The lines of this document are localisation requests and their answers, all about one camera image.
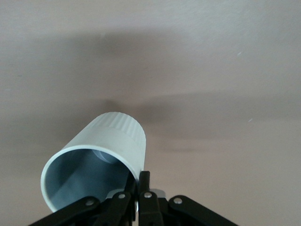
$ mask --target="white plastic cup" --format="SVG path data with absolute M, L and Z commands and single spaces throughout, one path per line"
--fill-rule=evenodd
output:
M 98 116 L 46 163 L 41 175 L 46 204 L 55 212 L 86 196 L 103 202 L 124 188 L 129 172 L 139 180 L 145 147 L 145 133 L 131 116 Z

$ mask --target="black linkage arm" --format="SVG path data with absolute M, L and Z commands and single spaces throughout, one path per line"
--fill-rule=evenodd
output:
M 138 187 L 129 173 L 124 191 L 112 198 L 82 198 L 29 226 L 132 226 L 137 201 L 139 226 L 238 226 L 186 196 L 158 197 L 149 171 L 140 173 Z

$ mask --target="metal screw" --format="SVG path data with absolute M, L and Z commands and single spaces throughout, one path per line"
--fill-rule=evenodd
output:
M 94 200 L 93 199 L 88 199 L 86 201 L 86 206 L 92 206 L 94 204 Z
M 125 198 L 125 194 L 120 194 L 119 196 L 118 196 L 118 198 L 120 198 L 120 199 L 123 199 L 123 198 Z
M 145 198 L 151 198 L 152 194 L 150 192 L 144 193 Z
M 175 198 L 174 199 L 174 203 L 175 204 L 181 204 L 183 201 L 182 201 L 182 199 L 180 199 L 180 198 Z

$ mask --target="bolt head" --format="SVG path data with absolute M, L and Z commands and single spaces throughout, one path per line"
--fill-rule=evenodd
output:
M 86 206 L 92 206 L 93 204 L 94 204 L 94 200 L 93 199 L 88 199 L 87 201 L 86 201 Z
M 151 198 L 152 194 L 150 192 L 146 192 L 146 193 L 144 193 L 144 197 L 145 198 Z
M 175 199 L 174 199 L 174 203 L 175 203 L 175 204 L 182 204 L 182 202 L 183 202 L 183 200 L 180 199 L 180 198 L 175 198 Z
M 120 195 L 118 195 L 118 198 L 120 198 L 120 199 L 123 199 L 123 198 L 125 198 L 125 194 L 120 194 Z

